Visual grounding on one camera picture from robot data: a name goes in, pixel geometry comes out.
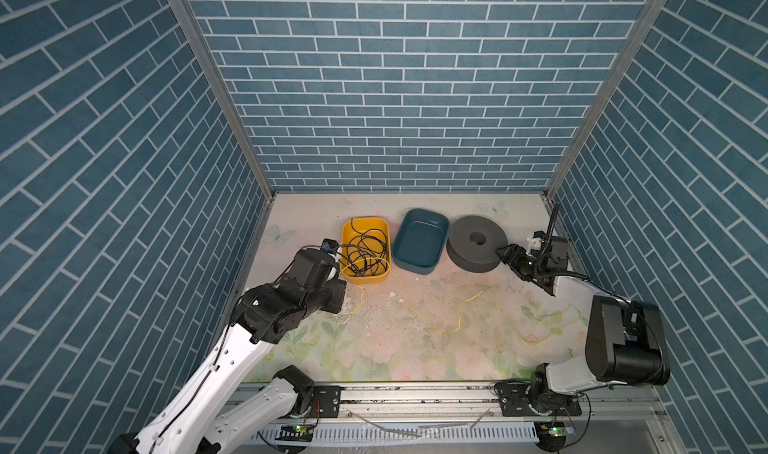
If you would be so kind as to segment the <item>grey cable spool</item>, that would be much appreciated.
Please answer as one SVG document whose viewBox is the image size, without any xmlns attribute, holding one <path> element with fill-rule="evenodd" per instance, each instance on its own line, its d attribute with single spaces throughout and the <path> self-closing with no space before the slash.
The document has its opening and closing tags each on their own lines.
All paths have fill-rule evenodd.
<svg viewBox="0 0 768 454">
<path fill-rule="evenodd" d="M 479 215 L 455 220 L 446 239 L 446 251 L 451 261 L 471 273 L 495 269 L 501 263 L 497 252 L 506 246 L 508 239 L 502 227 Z"/>
</svg>

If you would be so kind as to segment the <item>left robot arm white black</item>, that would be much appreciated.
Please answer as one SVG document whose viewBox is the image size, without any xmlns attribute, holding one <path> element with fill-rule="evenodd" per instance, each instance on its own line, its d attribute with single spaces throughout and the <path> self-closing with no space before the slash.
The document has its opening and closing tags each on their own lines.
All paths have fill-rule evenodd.
<svg viewBox="0 0 768 454">
<path fill-rule="evenodd" d="M 298 250 L 275 281 L 247 290 L 180 392 L 140 431 L 119 435 L 109 452 L 231 453 L 279 418 L 306 417 L 316 406 L 315 383 L 294 365 L 236 408 L 223 408 L 245 376 L 305 318 L 341 312 L 347 283 L 339 258 L 339 244 L 326 239 Z"/>
</svg>

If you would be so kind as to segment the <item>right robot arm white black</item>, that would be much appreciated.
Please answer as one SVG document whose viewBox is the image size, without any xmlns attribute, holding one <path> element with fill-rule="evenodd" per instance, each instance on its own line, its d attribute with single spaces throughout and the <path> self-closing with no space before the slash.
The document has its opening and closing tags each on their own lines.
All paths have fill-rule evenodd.
<svg viewBox="0 0 768 454">
<path fill-rule="evenodd" d="M 658 306 L 631 301 L 570 270 L 567 240 L 542 235 L 538 232 L 531 248 L 499 248 L 500 262 L 553 297 L 587 302 L 590 311 L 584 353 L 538 365 L 521 393 L 527 408 L 549 416 L 568 410 L 592 390 L 667 384 L 671 362 Z"/>
</svg>

